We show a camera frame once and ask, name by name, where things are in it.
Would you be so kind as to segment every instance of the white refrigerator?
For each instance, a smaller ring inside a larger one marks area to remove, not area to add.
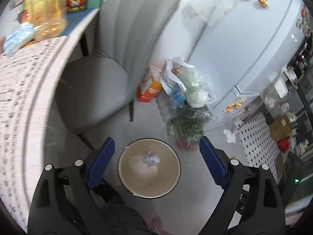
[[[236,117],[276,77],[295,55],[305,34],[302,0],[239,0],[214,26],[206,26],[189,63],[203,73],[217,100],[211,105],[211,120],[205,130],[223,125]],[[246,98],[241,108],[224,109]]]

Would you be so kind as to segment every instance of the beige bowl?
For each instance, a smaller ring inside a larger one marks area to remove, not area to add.
[[[160,163],[152,168],[143,164],[143,157],[154,152]],[[177,185],[181,167],[177,154],[157,139],[140,139],[126,147],[118,162],[123,185],[134,195],[154,199],[168,194]]]

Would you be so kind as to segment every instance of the chair seat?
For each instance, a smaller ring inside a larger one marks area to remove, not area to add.
[[[66,65],[56,91],[67,129],[81,134],[121,109],[127,72],[114,60],[94,54]]]

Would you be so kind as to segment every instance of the fridge magnet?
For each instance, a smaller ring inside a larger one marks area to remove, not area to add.
[[[258,0],[258,2],[263,8],[267,8],[269,6],[267,0]]]
[[[309,25],[310,25],[309,10],[305,5],[303,5],[303,8],[301,9],[301,19],[297,20],[296,26],[300,30],[302,29],[303,33],[306,33]]]
[[[310,38],[312,35],[312,29],[308,26],[305,31],[306,37]]]
[[[226,109],[224,109],[224,112],[231,113],[234,111],[234,108],[238,109],[242,106],[242,104],[247,100],[247,98],[241,99],[236,103],[229,104]]]

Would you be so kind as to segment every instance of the orange box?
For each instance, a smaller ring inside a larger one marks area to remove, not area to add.
[[[137,89],[137,100],[150,102],[162,89],[159,82],[162,70],[150,64]]]

